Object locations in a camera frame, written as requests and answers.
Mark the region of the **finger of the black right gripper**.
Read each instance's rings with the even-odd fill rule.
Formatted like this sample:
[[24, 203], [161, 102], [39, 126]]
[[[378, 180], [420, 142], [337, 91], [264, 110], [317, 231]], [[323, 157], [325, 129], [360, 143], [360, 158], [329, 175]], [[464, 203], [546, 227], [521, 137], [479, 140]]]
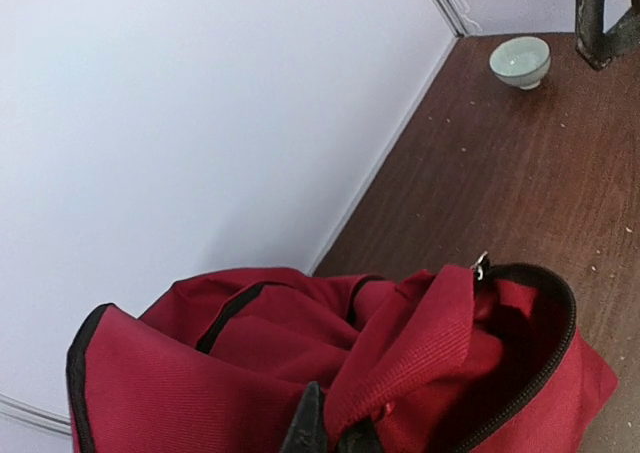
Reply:
[[602, 63], [614, 60], [639, 47], [639, 1], [633, 0], [629, 9], [604, 34]]
[[605, 0], [575, 0], [576, 50], [593, 69], [604, 69], [603, 58]]

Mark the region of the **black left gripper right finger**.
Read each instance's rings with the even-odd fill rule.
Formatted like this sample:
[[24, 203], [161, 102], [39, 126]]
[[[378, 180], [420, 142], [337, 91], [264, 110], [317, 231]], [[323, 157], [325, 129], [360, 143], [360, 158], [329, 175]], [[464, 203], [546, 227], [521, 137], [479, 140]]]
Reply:
[[337, 443], [338, 453], [383, 453], [375, 423], [367, 417], [349, 427]]

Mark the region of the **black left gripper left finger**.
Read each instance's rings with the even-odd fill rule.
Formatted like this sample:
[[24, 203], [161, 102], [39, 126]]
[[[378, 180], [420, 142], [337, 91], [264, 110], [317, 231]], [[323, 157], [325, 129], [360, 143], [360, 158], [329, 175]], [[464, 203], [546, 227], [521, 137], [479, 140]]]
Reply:
[[328, 435], [324, 425], [325, 394], [310, 382], [301, 396], [280, 453], [326, 453]]

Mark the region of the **red student backpack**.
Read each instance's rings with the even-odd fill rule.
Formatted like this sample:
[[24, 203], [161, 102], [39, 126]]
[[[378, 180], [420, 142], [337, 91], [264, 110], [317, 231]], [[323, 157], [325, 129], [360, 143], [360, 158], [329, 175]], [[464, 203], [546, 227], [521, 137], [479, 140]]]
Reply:
[[535, 265], [320, 278], [289, 268], [112, 303], [67, 353], [77, 452], [280, 452], [310, 382], [328, 451], [364, 418], [383, 452], [574, 452], [618, 380], [575, 297]]

